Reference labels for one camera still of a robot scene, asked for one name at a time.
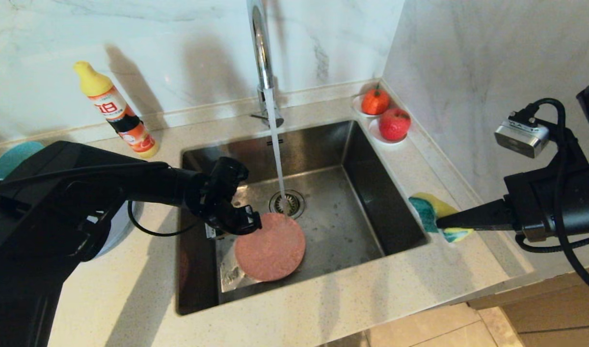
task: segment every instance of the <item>black cable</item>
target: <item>black cable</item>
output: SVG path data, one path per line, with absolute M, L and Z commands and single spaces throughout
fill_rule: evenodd
M 589 286 L 589 273 L 585 270 L 584 266 L 581 265 L 579 259 L 575 255 L 573 248 L 568 241 L 566 230 L 564 228 L 564 219 L 562 215 L 562 189 L 563 189 L 563 178 L 566 167 L 566 142 L 565 142 L 565 127 L 566 127 L 566 114 L 564 105 L 552 98 L 545 98 L 535 102 L 535 105 L 549 104 L 556 108 L 558 112 L 558 153 L 560 156 L 560 162 L 558 167 L 558 175 L 556 176 L 555 189 L 554 189 L 554 214 L 555 214 L 555 226 L 556 236 L 561 243 L 562 250 L 566 256 L 566 259 L 574 268 L 575 272 L 579 277 Z
M 19 180 L 13 180 L 3 182 L 0 184 L 0 193 L 8 191 L 10 189 L 17 189 L 32 184 L 38 184 L 41 182 L 55 180 L 57 178 L 72 178 L 77 176 L 86 176 L 94 174 L 109 174 L 113 171 L 129 170 L 129 169 L 165 169 L 170 167 L 165 162 L 135 162 L 131 164 L 112 164 L 112 165 L 96 165 L 88 167 L 79 167 L 76 169 L 69 169 L 63 171 L 55 171 L 42 173 L 41 175 L 31 176 L 27 178 L 21 178 Z
M 185 233 L 185 231 L 191 230 L 193 229 L 198 223 L 194 223 L 192 224 L 190 227 L 187 227 L 185 229 L 182 229 L 180 231 L 175 231 L 174 233 L 156 233 L 155 231 L 151 231 L 149 229 L 146 229 L 145 227 L 141 226 L 138 221 L 136 220 L 136 218 L 134 217 L 134 212 L 132 211 L 132 201 L 129 200 L 127 202 L 127 215 L 129 216 L 132 224 L 134 224 L 134 226 L 138 229 L 140 229 L 140 231 L 144 231 L 145 233 L 151 235 L 151 236 L 157 236 L 157 237 L 171 237 L 171 236 L 176 236 L 182 233 Z
M 519 234 L 515 235 L 515 242 L 517 242 L 517 244 L 524 251 L 528 251 L 528 252 L 532 252 L 532 253 L 562 252 L 562 246 L 536 247 L 536 246 L 530 246 L 529 244 L 526 244 L 524 242 L 525 240 L 526 240 L 525 235 L 519 235 Z M 579 248 L 579 247 L 586 246 L 586 244 L 589 244 L 589 238 L 575 241 L 575 242 L 571 242 L 570 246 L 571 246 L 571 248 Z

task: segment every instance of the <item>drain strainer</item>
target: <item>drain strainer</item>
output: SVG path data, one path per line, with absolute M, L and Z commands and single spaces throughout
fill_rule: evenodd
M 284 213 L 285 209 L 289 217 L 297 219 L 305 210 L 305 199 L 303 199 L 301 193 L 292 189 L 286 189 L 285 193 L 285 203 L 281 201 L 281 193 L 278 191 L 268 203 L 268 209 L 273 213 Z

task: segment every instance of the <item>white dish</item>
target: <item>white dish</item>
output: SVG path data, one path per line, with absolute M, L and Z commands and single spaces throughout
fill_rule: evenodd
M 363 103 L 363 97 L 365 97 L 365 95 L 358 95 L 355 96 L 352 99 L 352 108 L 354 108 L 354 110 L 360 115 L 363 116 L 365 118 L 376 118 L 379 117 L 380 114 L 367 114 L 365 112 L 363 112 L 363 110 L 361 110 L 361 103 Z
M 380 134 L 380 127 L 378 126 L 378 119 L 374 119 L 370 122 L 370 125 L 367 127 L 370 131 L 370 134 L 374 137 L 376 141 L 385 145 L 385 146 L 395 146 L 399 145 L 400 143 L 404 142 L 404 140 L 408 137 L 408 134 L 404 136 L 404 138 L 400 141 L 389 141 L 382 137 Z

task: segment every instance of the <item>running water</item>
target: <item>running water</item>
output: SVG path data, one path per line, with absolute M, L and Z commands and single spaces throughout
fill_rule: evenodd
M 288 207 L 286 204 L 286 193 L 284 189 L 284 176 L 281 173 L 281 156 L 280 156 L 280 143 L 277 139 L 277 123 L 275 121 L 275 100 L 273 100 L 273 89 L 265 89 L 264 100 L 267 106 L 268 113 L 268 127 L 271 129 L 271 141 L 273 142 L 273 155 L 275 156 L 275 166 L 277 167 L 277 178 L 280 180 L 280 194 L 281 201 L 280 207 L 284 214 L 288 214 Z

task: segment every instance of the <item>wall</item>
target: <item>wall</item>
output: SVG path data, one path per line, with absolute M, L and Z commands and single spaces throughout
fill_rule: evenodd
M 384 79 L 484 202 L 506 194 L 504 176 L 554 156 L 554 144 L 531 160 L 493 136 L 509 112 L 542 97 L 564 103 L 589 160 L 589 126 L 575 99 L 589 85 L 589 0 L 408 0 Z M 552 107 L 537 116 L 555 122 Z M 589 264 L 589 246 L 576 253 Z M 562 254 L 526 257 L 537 271 L 521 285 L 570 270 Z
M 402 5 L 268 0 L 281 92 L 380 77 Z M 245 0 L 0 0 L 0 143 L 103 123 L 77 88 L 78 60 L 143 116 L 253 97 L 258 84 Z

